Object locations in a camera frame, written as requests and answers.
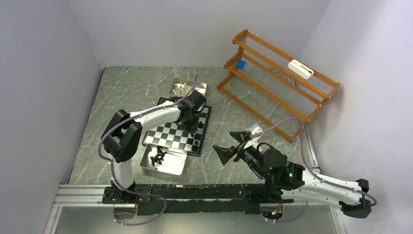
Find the marble surface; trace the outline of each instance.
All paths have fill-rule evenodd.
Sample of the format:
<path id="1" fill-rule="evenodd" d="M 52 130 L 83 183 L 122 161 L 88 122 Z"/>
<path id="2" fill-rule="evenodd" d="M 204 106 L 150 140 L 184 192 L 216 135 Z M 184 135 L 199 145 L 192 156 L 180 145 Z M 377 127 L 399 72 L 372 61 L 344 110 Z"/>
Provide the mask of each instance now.
<path id="1" fill-rule="evenodd" d="M 189 156 L 185 176 L 181 179 L 162 179 L 150 177 L 139 167 L 145 147 L 139 143 L 138 151 L 132 160 L 133 177 L 136 183 L 143 184 L 202 184 L 202 183 L 262 183 L 247 167 L 239 161 L 230 161 L 223 166 L 218 159 L 213 144 L 223 147 L 235 145 L 230 131 L 243 131 L 259 120 L 230 97 L 216 89 L 217 84 L 226 77 L 228 70 L 208 67 L 106 67 L 99 89 L 90 112 L 89 121 L 70 178 L 70 184 L 109 184 L 111 173 L 107 161 L 97 155 L 100 137 L 114 113 L 119 109 L 127 112 L 140 111 L 153 107 L 159 97 L 168 97 L 174 78 L 194 79 L 200 75 L 200 82 L 208 85 L 207 104 L 212 107 L 206 138 L 201 157 Z M 259 113 L 273 123 L 290 117 L 283 107 L 262 95 L 252 86 L 239 78 L 232 79 L 226 86 L 238 98 L 253 105 Z M 295 132 L 298 123 L 286 124 L 283 129 Z M 285 138 L 271 131 L 260 142 L 267 142 L 288 160 L 302 164 L 298 140 L 289 143 Z M 308 162 L 312 161 L 311 142 L 305 139 L 304 151 Z"/>

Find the white device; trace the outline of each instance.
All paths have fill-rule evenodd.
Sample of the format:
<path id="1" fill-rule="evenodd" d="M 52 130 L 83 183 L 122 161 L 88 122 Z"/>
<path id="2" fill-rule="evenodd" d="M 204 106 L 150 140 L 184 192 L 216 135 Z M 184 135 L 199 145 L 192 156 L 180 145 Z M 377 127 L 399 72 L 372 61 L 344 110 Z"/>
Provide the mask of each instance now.
<path id="1" fill-rule="evenodd" d="M 288 68 L 304 79 L 309 79 L 312 75 L 314 75 L 313 70 L 295 59 L 289 62 Z"/>

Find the gray wall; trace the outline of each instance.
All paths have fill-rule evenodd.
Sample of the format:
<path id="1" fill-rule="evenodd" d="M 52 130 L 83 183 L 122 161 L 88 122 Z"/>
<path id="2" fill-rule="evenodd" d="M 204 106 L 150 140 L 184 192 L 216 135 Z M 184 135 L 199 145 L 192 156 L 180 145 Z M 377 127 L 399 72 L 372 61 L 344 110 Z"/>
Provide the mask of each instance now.
<path id="1" fill-rule="evenodd" d="M 411 233 L 413 2 L 332 0 L 301 60 L 342 83 L 310 128 L 322 172 L 370 182 L 349 234 Z"/>
<path id="2" fill-rule="evenodd" d="M 43 233 L 101 67 L 65 0 L 0 3 L 0 233 Z"/>
<path id="3" fill-rule="evenodd" d="M 215 66 L 247 28 L 299 56 L 330 0 L 69 0 L 105 65 Z"/>

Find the chessboard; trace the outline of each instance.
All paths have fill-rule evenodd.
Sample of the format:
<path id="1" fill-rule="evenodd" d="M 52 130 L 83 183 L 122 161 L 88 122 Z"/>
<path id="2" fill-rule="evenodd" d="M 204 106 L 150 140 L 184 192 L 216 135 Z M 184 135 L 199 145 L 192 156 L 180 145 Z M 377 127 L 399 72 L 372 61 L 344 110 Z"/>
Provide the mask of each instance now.
<path id="1" fill-rule="evenodd" d="M 168 100 L 159 98 L 158 104 Z M 205 106 L 199 116 L 199 125 L 196 133 L 191 136 L 188 132 L 178 129 L 175 123 L 166 123 L 153 128 L 145 133 L 142 141 L 143 145 L 151 144 L 167 148 L 187 151 L 188 155 L 201 156 L 202 145 L 207 131 L 208 120 L 211 113 L 211 107 Z"/>

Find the small metal tin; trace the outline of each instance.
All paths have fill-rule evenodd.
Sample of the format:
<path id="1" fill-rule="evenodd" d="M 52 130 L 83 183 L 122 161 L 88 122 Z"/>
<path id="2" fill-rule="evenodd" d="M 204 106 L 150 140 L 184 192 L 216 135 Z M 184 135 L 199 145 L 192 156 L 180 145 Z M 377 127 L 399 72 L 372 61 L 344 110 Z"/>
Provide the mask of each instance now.
<path id="1" fill-rule="evenodd" d="M 172 148 L 162 148 L 162 151 L 167 153 L 164 156 L 162 165 L 156 164 L 152 166 L 150 157 L 157 153 L 157 146 L 148 144 L 142 156 L 140 166 L 145 174 L 160 178 L 182 178 L 184 175 L 185 162 L 187 160 L 187 153 Z"/>
<path id="2" fill-rule="evenodd" d="M 174 95 L 173 91 L 175 89 L 184 87 L 185 83 L 187 84 L 188 88 L 190 88 L 194 84 L 194 81 L 192 81 L 190 79 L 175 78 L 172 82 L 172 85 L 171 85 L 170 89 L 169 89 L 169 97 L 170 98 L 176 97 L 177 95 Z M 205 93 L 207 92 L 207 84 L 198 82 L 195 86 L 195 90 L 200 92 L 202 95 L 205 96 Z"/>

